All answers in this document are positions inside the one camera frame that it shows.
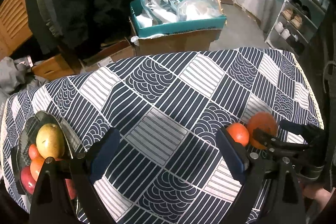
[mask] orange fruit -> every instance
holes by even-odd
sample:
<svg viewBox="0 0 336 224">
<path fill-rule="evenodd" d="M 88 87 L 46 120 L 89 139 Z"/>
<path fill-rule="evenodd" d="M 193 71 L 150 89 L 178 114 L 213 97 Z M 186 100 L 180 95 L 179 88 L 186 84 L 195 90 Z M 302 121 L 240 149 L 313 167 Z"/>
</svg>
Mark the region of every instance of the orange fruit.
<svg viewBox="0 0 336 224">
<path fill-rule="evenodd" d="M 37 178 L 39 177 L 43 163 L 44 158 L 42 158 L 41 156 L 34 158 L 30 163 L 30 172 L 35 181 L 37 181 Z"/>
<path fill-rule="evenodd" d="M 226 129 L 235 142 L 241 143 L 244 147 L 249 143 L 249 132 L 241 123 L 235 122 Z"/>
<path fill-rule="evenodd" d="M 36 144 L 34 144 L 34 143 L 29 146 L 28 154 L 29 154 L 29 158 L 31 160 L 33 160 L 37 157 L 41 157 L 39 151 L 37 150 Z"/>
<path fill-rule="evenodd" d="M 246 128 L 250 133 L 250 144 L 258 149 L 266 149 L 266 147 L 253 138 L 253 130 L 260 128 L 272 136 L 276 136 L 278 133 L 277 121 L 268 112 L 258 112 L 257 114 L 253 115 L 248 121 Z"/>
</svg>

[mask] teal box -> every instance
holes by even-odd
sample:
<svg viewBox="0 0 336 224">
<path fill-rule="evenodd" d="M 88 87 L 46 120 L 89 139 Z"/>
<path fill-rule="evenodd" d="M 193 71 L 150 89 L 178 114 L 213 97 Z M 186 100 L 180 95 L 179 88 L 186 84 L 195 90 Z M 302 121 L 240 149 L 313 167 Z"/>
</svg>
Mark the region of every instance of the teal box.
<svg viewBox="0 0 336 224">
<path fill-rule="evenodd" d="M 141 28 L 136 18 L 136 16 L 140 15 L 141 13 L 142 13 L 142 6 L 141 6 L 140 0 L 132 1 L 131 2 L 131 17 L 132 17 L 132 22 L 133 22 L 133 25 L 135 27 L 135 31 L 138 37 L 149 37 L 157 33 L 175 34 L 175 33 L 184 33 L 184 32 L 191 32 L 191 31 L 205 30 L 205 29 L 222 29 L 226 21 L 226 16 L 222 15 L 220 17 L 211 18 L 211 19 L 181 21 L 181 22 L 175 22 L 175 23 L 166 23 L 166 24 L 156 25 L 156 26 L 147 27 L 147 28 Z"/>
</svg>

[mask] persimmon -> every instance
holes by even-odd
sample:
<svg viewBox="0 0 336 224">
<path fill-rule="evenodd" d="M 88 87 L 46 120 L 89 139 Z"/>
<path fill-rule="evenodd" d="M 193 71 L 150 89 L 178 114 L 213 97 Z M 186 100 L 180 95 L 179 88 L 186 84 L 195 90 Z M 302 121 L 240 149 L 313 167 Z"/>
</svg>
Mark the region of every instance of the persimmon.
<svg viewBox="0 0 336 224">
<path fill-rule="evenodd" d="M 258 112 L 253 115 L 248 121 L 246 128 L 250 134 L 250 144 L 258 149 L 266 149 L 266 147 L 253 138 L 253 131 L 256 128 L 260 128 L 272 136 L 276 136 L 278 132 L 277 121 L 268 112 Z"/>
</svg>

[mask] blue gripper pad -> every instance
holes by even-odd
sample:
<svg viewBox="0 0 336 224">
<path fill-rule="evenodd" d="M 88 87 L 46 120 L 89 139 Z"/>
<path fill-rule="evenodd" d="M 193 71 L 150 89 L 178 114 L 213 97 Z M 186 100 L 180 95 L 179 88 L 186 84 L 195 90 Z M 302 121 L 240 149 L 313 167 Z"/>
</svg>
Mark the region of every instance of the blue gripper pad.
<svg viewBox="0 0 336 224">
<path fill-rule="evenodd" d="M 235 142 L 224 127 L 219 128 L 216 132 L 216 145 L 233 179 L 243 184 L 245 181 L 245 171 L 249 166 L 245 148 L 240 143 Z"/>
<path fill-rule="evenodd" d="M 95 158 L 91 164 L 90 181 L 92 184 L 102 178 L 107 167 L 113 160 L 120 143 L 119 130 L 110 128 L 99 142 L 101 142 L 101 146 L 96 143 L 97 147 L 93 147 L 95 145 L 94 143 L 88 151 L 89 153 L 91 149 L 97 150 L 97 152 L 93 151 L 93 153 L 95 153 Z"/>
</svg>

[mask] navy and white tablecloth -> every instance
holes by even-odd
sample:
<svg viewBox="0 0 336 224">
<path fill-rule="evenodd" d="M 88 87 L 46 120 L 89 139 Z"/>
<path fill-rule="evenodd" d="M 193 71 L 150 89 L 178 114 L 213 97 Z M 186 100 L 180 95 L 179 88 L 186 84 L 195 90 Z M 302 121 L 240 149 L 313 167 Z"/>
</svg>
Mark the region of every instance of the navy and white tablecloth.
<svg viewBox="0 0 336 224">
<path fill-rule="evenodd" d="M 219 223 L 241 187 L 216 148 L 220 126 L 246 123 L 254 113 L 268 111 L 277 121 L 323 127 L 309 83 L 290 52 L 239 48 L 120 60 L 8 99 L 1 165 L 9 194 L 25 210 L 10 149 L 27 118 L 39 110 L 64 118 L 85 149 L 108 128 L 120 131 L 119 149 L 95 188 L 113 218 L 128 224 Z M 278 135 L 303 142 L 283 130 Z M 248 223 L 257 218 L 267 189 L 265 182 Z M 83 211 L 78 217 L 88 222 Z"/>
</svg>

